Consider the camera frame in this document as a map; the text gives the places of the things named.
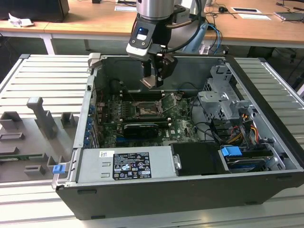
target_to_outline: green circuit board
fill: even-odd
[[[176,93],[166,94],[155,101],[124,101],[120,96],[113,95],[105,100],[104,105],[99,121],[103,148],[166,146],[174,142],[200,141],[189,118],[189,99]],[[125,138],[124,126],[138,119],[141,123],[159,125],[157,137]]]

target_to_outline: white table leg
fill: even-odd
[[[41,38],[44,41],[44,44],[45,44],[46,49],[47,49],[47,53],[49,55],[56,55],[57,51],[56,51],[56,47],[53,43],[53,39],[52,39],[51,34],[42,34]]]
[[[90,49],[90,45],[89,45],[89,40],[84,39],[84,42],[85,42],[85,48],[86,48],[85,50],[86,50],[86,51],[91,50],[91,49]]]
[[[301,86],[301,88],[298,90],[298,94],[301,98],[304,97],[304,84]]]

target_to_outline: barcode sticker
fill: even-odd
[[[115,151],[100,151],[99,157],[100,158],[112,158]]]

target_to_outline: motherboard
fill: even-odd
[[[199,142],[190,119],[190,99],[181,93],[105,96],[97,104],[103,148],[166,146]]]

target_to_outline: cable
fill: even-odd
[[[190,109],[190,119],[193,121],[192,119],[192,111],[193,111],[193,107],[194,107],[194,103],[196,102],[196,100],[198,99],[198,97],[196,96],[194,101],[192,102],[192,105],[191,105],[191,109]]]
[[[110,2],[110,3],[118,3],[118,4],[124,4],[130,7],[136,7],[136,2],[133,1],[127,1],[127,0],[119,0],[118,2],[116,1],[108,1],[108,0],[100,0],[101,2]]]
[[[227,9],[227,13],[231,14],[231,15],[234,17],[234,19],[238,19],[236,16],[234,16],[234,15],[228,10],[228,8],[226,7],[225,4],[217,4],[217,3],[215,3],[215,2],[213,3],[213,5],[214,5],[214,4],[215,4],[215,5],[218,5],[219,7],[220,7],[220,6],[224,6],[224,7]]]
[[[5,38],[1,33],[0,35],[3,37],[3,40],[4,40],[4,46],[6,47],[6,49],[9,51],[9,64],[11,66],[13,66],[12,64],[12,61],[11,61],[11,57],[12,57],[12,52],[11,52],[11,49],[17,54],[19,55],[19,53],[15,50],[15,48],[11,45],[11,43],[9,42],[9,40],[11,39],[11,37],[9,38]]]
[[[295,66],[295,68],[292,70],[292,72],[290,73],[290,75],[288,76],[288,78],[286,79],[286,81],[288,82],[288,80],[290,79],[290,77],[293,75],[294,71],[300,66],[300,64],[302,63],[302,61],[304,60],[304,57],[300,60],[300,62],[298,62],[298,64]]]
[[[119,136],[122,136],[124,138],[124,136],[122,134],[118,134],[118,133],[113,133],[115,135],[119,135]]]
[[[183,85],[186,85],[186,84],[189,84],[189,85],[193,86],[193,88],[195,88],[196,90],[199,90],[199,89],[198,89],[193,83],[191,83],[191,82],[184,82],[184,83],[182,83],[182,84],[178,87],[177,90],[181,90],[182,86],[183,86]]]
[[[216,34],[215,40],[214,40],[214,42],[212,43],[212,45],[210,46],[209,50],[212,51],[211,49],[213,48],[213,46],[215,45],[215,43],[217,42],[217,39],[218,39],[219,42],[218,42],[217,49],[216,49],[215,51],[212,51],[214,54],[216,54],[216,52],[218,51],[218,49],[219,49],[219,47],[220,47],[220,44],[221,44],[221,42],[222,42],[222,39],[220,39],[220,35],[221,35],[221,37],[223,38],[223,34],[222,34],[222,32],[221,32],[220,30],[217,29],[216,24],[215,24],[215,17],[217,17],[217,15],[212,14],[212,12],[210,12],[210,11],[207,11],[207,13],[210,13],[211,17],[213,18],[213,24],[214,24],[213,29],[214,29],[215,32],[216,32],[216,33],[215,33],[215,34]]]
[[[292,58],[290,58],[290,57],[284,56],[284,55],[280,52],[280,50],[278,50],[277,48],[275,48],[274,51],[276,51],[276,53],[278,53],[282,58],[285,58],[285,59],[288,59],[288,60],[291,60],[291,59],[292,59]]]
[[[199,123],[195,124],[196,128],[198,129],[198,131],[204,133],[205,135],[210,136],[210,137],[211,137],[212,139],[214,139],[214,140],[216,139],[212,134],[208,133],[207,131],[204,131],[204,130],[200,129],[200,128],[197,126],[198,124],[199,124]]]
[[[101,98],[100,98],[100,102],[98,103],[98,107],[99,107],[99,110],[102,112],[102,109],[101,109],[101,107],[100,107],[100,104],[102,103],[102,101],[103,101],[103,97],[104,97],[104,93],[103,93],[103,91],[101,91]]]
[[[209,26],[214,29],[214,31],[216,32],[217,37],[218,37],[218,46],[217,46],[217,49],[214,51],[214,54],[216,54],[216,52],[217,52],[217,50],[218,50],[218,48],[220,47],[220,44],[221,44],[220,34],[219,34],[221,32],[218,29],[216,29],[214,26],[212,26],[211,24],[209,24]]]
[[[239,128],[239,126],[236,126],[236,127],[232,128],[232,130],[231,130],[231,135],[232,135],[233,131],[234,131],[235,129],[237,129],[237,128]]]
[[[211,132],[211,129],[209,128],[209,129],[206,130],[206,132],[207,132],[207,131],[210,131],[210,132]],[[205,141],[206,141],[206,134],[205,134]]]
[[[200,8],[200,0],[195,0],[195,3],[197,5],[197,7],[198,7],[198,13],[197,13],[197,15],[195,15],[195,17],[193,19],[185,21],[185,22],[182,22],[182,23],[179,23],[179,24],[167,25],[166,27],[168,29],[177,29],[177,28],[181,28],[181,27],[184,27],[186,25],[189,25],[189,24],[195,22],[196,20],[198,20],[199,17],[201,16],[202,9]]]
[[[137,22],[137,19],[135,18],[135,21],[134,21],[134,23],[133,23],[133,26],[132,26],[132,33],[133,33],[133,31],[134,31],[134,28],[135,28],[135,25],[136,25],[136,22]]]
[[[289,9],[288,7],[286,7],[286,6],[284,5],[284,3],[282,4],[282,3],[277,2],[276,5],[277,5],[277,6],[281,6],[281,7],[285,8],[285,9],[287,9],[288,12],[290,12],[290,9]]]
[[[258,129],[254,125],[251,125],[250,129],[255,132],[256,143],[258,143]]]
[[[214,12],[210,12],[210,13],[206,13],[206,14],[214,14],[214,15],[222,15],[222,14],[239,14],[239,13],[214,13]],[[274,13],[273,14],[256,14],[256,13],[246,13],[246,14],[249,14],[249,15],[259,15],[259,16],[273,16],[275,15]]]
[[[240,138],[242,138],[242,137],[243,137],[243,134],[240,133],[240,134],[238,134],[236,137],[234,137],[233,139],[231,139],[230,141],[228,141],[227,143],[228,143],[228,144],[233,143],[233,142],[235,142],[236,140],[238,140],[238,139],[240,139]]]
[[[197,34],[199,33],[199,31],[200,31],[200,26],[201,26],[201,23],[202,23],[202,16],[201,16],[202,7],[201,7],[200,1],[199,1],[199,0],[196,0],[196,1],[198,1],[197,3],[199,4],[199,13],[198,13],[199,22],[198,22],[198,27],[197,27],[195,33],[194,33],[193,36],[192,36],[188,41],[186,41],[184,44],[182,44],[182,45],[180,45],[180,46],[178,46],[178,47],[175,47],[175,48],[173,48],[173,49],[170,49],[170,50],[169,50],[169,49],[163,50],[164,54],[165,54],[165,53],[176,52],[176,51],[182,49],[183,47],[185,47],[185,46],[187,46],[189,43],[191,43],[191,41],[194,40],[194,38],[195,38],[195,37],[197,36]]]

